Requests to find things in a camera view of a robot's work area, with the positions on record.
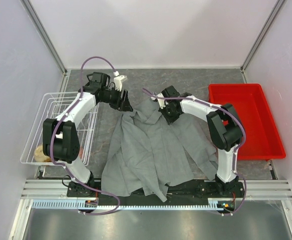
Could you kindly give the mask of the grey shirt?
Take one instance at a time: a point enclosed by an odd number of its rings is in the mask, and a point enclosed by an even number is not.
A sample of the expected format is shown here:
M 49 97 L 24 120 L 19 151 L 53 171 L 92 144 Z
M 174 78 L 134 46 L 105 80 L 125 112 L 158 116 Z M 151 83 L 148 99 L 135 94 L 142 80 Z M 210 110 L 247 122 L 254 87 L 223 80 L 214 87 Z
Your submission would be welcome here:
M 168 124 L 158 109 L 147 99 L 119 117 L 102 172 L 103 191 L 128 197 L 142 189 L 166 202 L 168 187 L 194 179 L 188 157 L 209 180 L 215 178 L 216 149 L 194 116 L 183 113 Z

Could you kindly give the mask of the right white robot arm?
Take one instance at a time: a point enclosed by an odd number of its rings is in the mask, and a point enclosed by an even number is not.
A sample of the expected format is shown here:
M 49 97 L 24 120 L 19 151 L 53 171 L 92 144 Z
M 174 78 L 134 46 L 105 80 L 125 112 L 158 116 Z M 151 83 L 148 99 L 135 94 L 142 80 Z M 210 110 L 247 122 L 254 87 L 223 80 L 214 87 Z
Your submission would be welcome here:
M 153 96 L 168 124 L 183 114 L 195 116 L 208 125 L 210 138 L 218 150 L 218 168 L 213 182 L 208 184 L 208 196 L 238 197 L 245 195 L 245 184 L 239 181 L 237 156 L 245 143 L 246 133 L 233 105 L 210 103 L 195 96 L 180 94 L 174 86 Z

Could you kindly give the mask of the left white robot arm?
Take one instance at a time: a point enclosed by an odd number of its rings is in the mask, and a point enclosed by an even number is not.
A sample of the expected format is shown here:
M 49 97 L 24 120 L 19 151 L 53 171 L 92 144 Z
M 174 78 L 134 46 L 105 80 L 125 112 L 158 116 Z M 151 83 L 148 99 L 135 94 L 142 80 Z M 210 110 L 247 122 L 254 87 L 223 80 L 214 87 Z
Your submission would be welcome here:
M 70 105 L 56 118 L 43 122 L 43 153 L 52 163 L 62 166 L 72 181 L 79 184 L 78 191 L 85 197 L 95 192 L 93 174 L 79 156 L 81 145 L 77 128 L 83 118 L 98 103 L 106 103 L 121 112 L 131 112 L 128 91 L 123 88 L 127 76 L 114 72 L 114 78 L 102 72 L 87 75 L 88 82 L 82 86 Z

